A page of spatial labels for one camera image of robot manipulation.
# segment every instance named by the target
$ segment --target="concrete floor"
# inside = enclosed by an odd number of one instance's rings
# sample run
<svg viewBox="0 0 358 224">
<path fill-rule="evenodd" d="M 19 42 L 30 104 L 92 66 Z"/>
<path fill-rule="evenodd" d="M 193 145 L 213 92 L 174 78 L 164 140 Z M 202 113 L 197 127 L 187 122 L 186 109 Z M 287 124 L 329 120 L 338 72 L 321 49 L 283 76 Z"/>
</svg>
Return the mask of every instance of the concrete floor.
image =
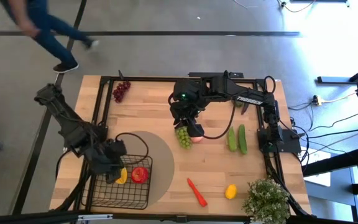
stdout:
<svg viewBox="0 0 358 224">
<path fill-rule="evenodd" d="M 188 72 L 241 71 L 249 78 L 271 75 L 285 85 L 288 105 L 310 101 L 316 94 L 326 100 L 346 95 L 355 86 L 316 85 L 315 78 L 351 76 L 358 72 L 358 19 L 355 8 L 343 3 L 319 3 L 293 14 L 277 9 L 276 0 L 92 0 L 88 1 L 80 29 L 83 30 L 247 30 L 302 31 L 304 37 L 97 37 L 101 46 L 86 54 L 74 44 L 80 69 L 65 75 L 62 87 L 74 106 L 83 75 L 185 76 Z M 74 23 L 80 0 L 50 0 L 50 12 Z M 306 4 L 291 4 L 302 8 Z M 0 7 L 0 30 L 16 30 Z M 59 37 L 62 44 L 67 38 Z M 26 37 L 0 37 L 0 215 L 11 211 L 19 181 L 44 109 L 33 101 L 35 92 L 54 82 L 52 67 L 58 63 Z M 291 112 L 297 125 L 308 127 L 301 117 L 306 111 Z M 357 98 L 314 109 L 315 126 L 358 113 Z M 358 117 L 313 135 L 358 128 Z M 24 212 L 48 210 L 54 186 L 54 170 L 62 153 L 63 139 L 51 121 Z M 335 138 L 319 139 L 328 144 Z M 358 137 L 333 146 L 351 151 Z M 321 207 L 332 202 L 311 198 L 313 213 L 322 218 L 351 220 L 351 213 Z"/>
</svg>

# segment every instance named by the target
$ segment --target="red fruit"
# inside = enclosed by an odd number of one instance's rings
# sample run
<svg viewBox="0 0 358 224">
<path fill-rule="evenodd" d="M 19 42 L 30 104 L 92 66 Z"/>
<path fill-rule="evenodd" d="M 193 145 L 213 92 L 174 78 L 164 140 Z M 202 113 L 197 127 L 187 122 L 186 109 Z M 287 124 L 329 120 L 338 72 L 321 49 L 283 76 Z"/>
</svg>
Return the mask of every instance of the red fruit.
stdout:
<svg viewBox="0 0 358 224">
<path fill-rule="evenodd" d="M 143 184 L 149 178 L 149 172 L 145 167 L 136 167 L 132 170 L 131 179 L 137 184 Z"/>
</svg>

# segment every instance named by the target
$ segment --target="green plant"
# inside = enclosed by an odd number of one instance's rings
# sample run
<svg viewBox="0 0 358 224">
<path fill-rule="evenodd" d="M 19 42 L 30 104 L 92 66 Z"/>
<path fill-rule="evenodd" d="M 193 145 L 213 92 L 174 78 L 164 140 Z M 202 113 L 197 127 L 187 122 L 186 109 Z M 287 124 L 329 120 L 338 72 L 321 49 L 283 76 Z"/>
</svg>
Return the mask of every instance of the green plant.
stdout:
<svg viewBox="0 0 358 224">
<path fill-rule="evenodd" d="M 248 198 L 242 209 L 253 216 L 254 221 L 265 224 L 284 224 L 290 217 L 287 205 L 289 193 L 272 179 L 248 183 Z"/>
</svg>

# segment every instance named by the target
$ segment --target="blue jeans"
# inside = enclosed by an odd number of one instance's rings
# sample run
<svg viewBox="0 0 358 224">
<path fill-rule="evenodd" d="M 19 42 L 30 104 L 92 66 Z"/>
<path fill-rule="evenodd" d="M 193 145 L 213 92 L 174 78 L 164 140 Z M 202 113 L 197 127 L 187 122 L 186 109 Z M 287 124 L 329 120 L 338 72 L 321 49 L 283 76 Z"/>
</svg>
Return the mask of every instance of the blue jeans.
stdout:
<svg viewBox="0 0 358 224">
<path fill-rule="evenodd" d="M 16 23 L 8 2 L 6 0 L 0 0 L 0 2 L 9 14 L 9 17 Z M 74 27 L 66 22 L 50 15 L 48 13 L 48 0 L 28 1 L 27 13 L 34 25 L 40 29 L 38 35 L 33 39 L 53 56 L 59 58 L 64 65 L 76 65 L 73 54 L 57 41 L 51 30 L 74 40 L 80 40 L 87 45 L 90 44 L 91 40 L 84 33 L 74 29 Z"/>
</svg>

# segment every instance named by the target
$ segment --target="black sneaker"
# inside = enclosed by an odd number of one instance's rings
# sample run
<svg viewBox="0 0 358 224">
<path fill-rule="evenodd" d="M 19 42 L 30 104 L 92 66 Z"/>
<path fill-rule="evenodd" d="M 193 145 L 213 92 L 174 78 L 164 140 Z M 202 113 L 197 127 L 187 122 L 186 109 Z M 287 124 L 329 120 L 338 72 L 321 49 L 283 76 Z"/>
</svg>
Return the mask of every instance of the black sneaker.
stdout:
<svg viewBox="0 0 358 224">
<path fill-rule="evenodd" d="M 75 63 L 74 65 L 70 65 L 70 66 L 60 63 L 60 64 L 54 66 L 53 71 L 55 71 L 56 73 L 66 73 L 66 72 L 77 69 L 79 66 L 80 65 L 78 63 Z"/>
<path fill-rule="evenodd" d="M 85 50 L 92 51 L 99 45 L 98 40 L 89 40 L 88 42 L 84 42 Z"/>
</svg>

